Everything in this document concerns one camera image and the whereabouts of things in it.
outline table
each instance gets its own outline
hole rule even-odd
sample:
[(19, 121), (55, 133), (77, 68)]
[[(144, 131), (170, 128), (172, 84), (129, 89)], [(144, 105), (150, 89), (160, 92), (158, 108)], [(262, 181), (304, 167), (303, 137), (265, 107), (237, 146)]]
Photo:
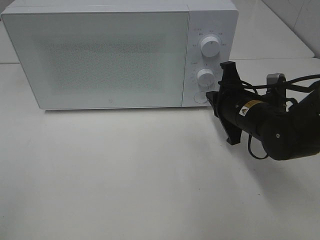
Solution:
[[(252, 84), (320, 73), (315, 58), (236, 65)], [(209, 107), (43, 111), (1, 64), (0, 114), (2, 240), (319, 239), (319, 155), (253, 159)]]
[[(230, 59), (313, 58), (314, 53), (261, 1), (233, 0), (239, 19)], [(18, 63), (0, 22), (0, 63)]]

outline microwave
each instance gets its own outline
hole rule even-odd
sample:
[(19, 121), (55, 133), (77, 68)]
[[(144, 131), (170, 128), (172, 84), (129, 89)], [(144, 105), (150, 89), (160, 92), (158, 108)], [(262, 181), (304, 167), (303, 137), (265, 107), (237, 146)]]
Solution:
[(209, 106), (230, 0), (15, 0), (1, 19), (44, 110)]

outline white knob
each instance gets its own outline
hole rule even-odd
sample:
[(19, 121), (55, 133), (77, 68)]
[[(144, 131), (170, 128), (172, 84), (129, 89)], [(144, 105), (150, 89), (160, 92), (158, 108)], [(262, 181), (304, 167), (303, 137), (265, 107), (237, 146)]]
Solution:
[(202, 87), (208, 87), (214, 83), (215, 76), (211, 69), (204, 68), (196, 74), (196, 80)]
[(212, 58), (220, 52), (221, 41), (217, 36), (206, 36), (200, 43), (204, 56)]

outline yellow label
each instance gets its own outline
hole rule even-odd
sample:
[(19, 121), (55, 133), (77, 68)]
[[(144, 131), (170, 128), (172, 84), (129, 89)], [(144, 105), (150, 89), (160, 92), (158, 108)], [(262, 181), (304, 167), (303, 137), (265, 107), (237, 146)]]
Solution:
[(251, 100), (248, 101), (245, 105), (243, 105), (243, 107), (240, 109), (239, 114), (241, 116), (246, 116), (247, 112), (249, 112), (249, 109), (252, 108), (254, 105), (256, 104), (260, 104), (263, 103), (263, 101), (259, 101), (259, 100)]

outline wall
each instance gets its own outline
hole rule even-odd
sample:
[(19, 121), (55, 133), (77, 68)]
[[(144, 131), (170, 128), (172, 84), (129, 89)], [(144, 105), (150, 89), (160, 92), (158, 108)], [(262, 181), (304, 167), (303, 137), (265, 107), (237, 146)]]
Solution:
[(320, 58), (320, 0), (263, 0)]
[(0, 13), (5, 10), (5, 8), (11, 4), (14, 0), (0, 0)]

